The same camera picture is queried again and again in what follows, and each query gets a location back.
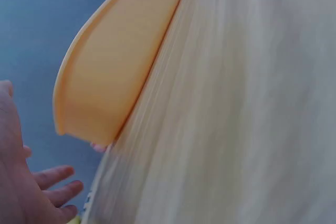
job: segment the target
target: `skin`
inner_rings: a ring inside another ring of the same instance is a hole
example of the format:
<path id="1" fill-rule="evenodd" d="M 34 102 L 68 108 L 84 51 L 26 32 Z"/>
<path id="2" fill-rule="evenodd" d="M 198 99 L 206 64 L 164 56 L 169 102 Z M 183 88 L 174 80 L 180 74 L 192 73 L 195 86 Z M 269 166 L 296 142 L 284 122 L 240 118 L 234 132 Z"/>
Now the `skin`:
<path id="1" fill-rule="evenodd" d="M 0 81 L 0 223 L 66 224 L 76 216 L 77 209 L 63 205 L 82 191 L 83 184 L 73 181 L 47 190 L 74 174 L 67 165 L 39 173 L 29 171 L 26 158 L 31 150 L 23 146 L 12 97 L 11 82 Z"/>

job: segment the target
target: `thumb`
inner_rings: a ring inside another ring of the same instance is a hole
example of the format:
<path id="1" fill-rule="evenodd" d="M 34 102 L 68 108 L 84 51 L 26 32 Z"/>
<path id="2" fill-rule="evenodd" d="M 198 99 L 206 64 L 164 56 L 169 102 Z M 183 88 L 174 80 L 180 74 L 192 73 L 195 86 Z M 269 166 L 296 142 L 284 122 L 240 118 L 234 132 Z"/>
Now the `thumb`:
<path id="1" fill-rule="evenodd" d="M 56 208 L 56 210 L 58 211 L 59 224 L 67 224 L 76 217 L 77 214 L 77 208 L 74 205 Z"/>
<path id="2" fill-rule="evenodd" d="M 0 81 L 0 90 L 4 90 L 10 97 L 13 97 L 13 84 L 10 81 Z"/>

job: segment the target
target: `plastic container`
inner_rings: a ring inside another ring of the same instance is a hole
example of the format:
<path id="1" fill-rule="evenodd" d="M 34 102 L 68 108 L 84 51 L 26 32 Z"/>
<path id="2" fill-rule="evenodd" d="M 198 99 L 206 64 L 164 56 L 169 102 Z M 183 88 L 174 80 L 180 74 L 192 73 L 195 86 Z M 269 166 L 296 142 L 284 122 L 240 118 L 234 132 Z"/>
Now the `plastic container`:
<path id="1" fill-rule="evenodd" d="M 58 134 L 100 145 L 120 133 L 179 0 L 106 0 L 81 28 L 54 88 Z"/>

